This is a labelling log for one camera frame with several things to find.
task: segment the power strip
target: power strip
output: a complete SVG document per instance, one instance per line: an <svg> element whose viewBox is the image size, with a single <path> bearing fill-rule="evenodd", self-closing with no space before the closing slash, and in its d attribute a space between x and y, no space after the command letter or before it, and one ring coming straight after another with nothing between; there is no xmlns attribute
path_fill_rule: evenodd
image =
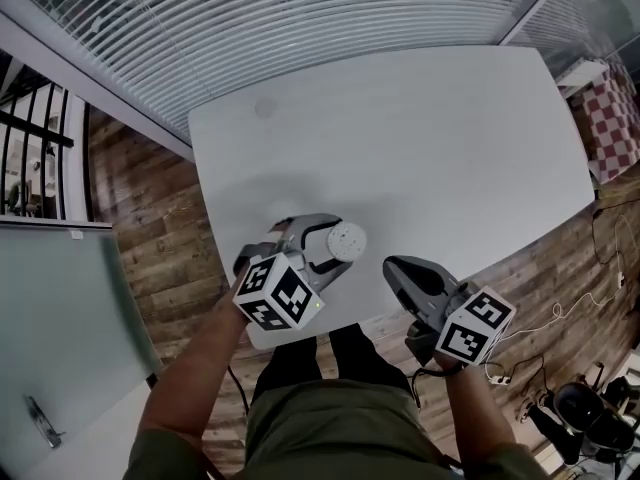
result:
<svg viewBox="0 0 640 480"><path fill-rule="evenodd" d="M508 386L511 384L511 377L507 377L506 375L494 375L491 377L489 382L496 386Z"/></svg>

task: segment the white disc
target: white disc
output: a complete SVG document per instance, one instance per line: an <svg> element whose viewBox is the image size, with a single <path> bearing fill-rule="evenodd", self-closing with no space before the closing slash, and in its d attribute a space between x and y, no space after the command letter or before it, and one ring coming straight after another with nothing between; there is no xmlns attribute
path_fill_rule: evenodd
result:
<svg viewBox="0 0 640 480"><path fill-rule="evenodd" d="M355 261L367 246L364 230L352 222L339 222L329 232L327 247L331 255L340 261Z"/></svg>

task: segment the white table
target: white table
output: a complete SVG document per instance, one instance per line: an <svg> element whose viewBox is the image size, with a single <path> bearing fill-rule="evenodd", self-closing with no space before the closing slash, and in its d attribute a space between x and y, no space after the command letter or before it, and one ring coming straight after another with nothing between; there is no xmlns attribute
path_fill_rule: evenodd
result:
<svg viewBox="0 0 640 480"><path fill-rule="evenodd" d="M278 219L330 212L368 234L302 331L249 335L264 349L397 310L391 254L459 279L516 252L593 200L569 110L535 50L380 53L261 82L189 115L227 275Z"/></svg>

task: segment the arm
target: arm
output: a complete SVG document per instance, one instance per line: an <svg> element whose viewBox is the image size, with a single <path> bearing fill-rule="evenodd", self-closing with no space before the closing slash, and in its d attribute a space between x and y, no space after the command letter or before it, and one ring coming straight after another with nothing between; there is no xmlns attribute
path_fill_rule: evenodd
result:
<svg viewBox="0 0 640 480"><path fill-rule="evenodd" d="M138 433L146 429L168 430L198 449L201 447L222 379L248 323L232 301L243 275L238 276L184 351L160 376L145 405Z"/></svg>
<svg viewBox="0 0 640 480"><path fill-rule="evenodd" d="M442 355L436 360L443 369L456 362ZM456 442L465 467L481 464L503 445L516 443L511 425L478 367L469 366L446 379Z"/></svg>

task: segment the door handle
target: door handle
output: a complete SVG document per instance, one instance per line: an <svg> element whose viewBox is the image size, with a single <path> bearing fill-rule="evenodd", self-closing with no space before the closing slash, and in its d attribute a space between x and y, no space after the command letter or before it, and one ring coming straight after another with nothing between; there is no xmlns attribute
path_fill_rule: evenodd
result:
<svg viewBox="0 0 640 480"><path fill-rule="evenodd" d="M60 439L65 432L56 432L53 425L49 422L40 406L32 396L25 396L24 402L27 404L27 410L29 411L29 417L33 421L33 424L38 428L42 437L47 440L49 446L55 449L62 444Z"/></svg>

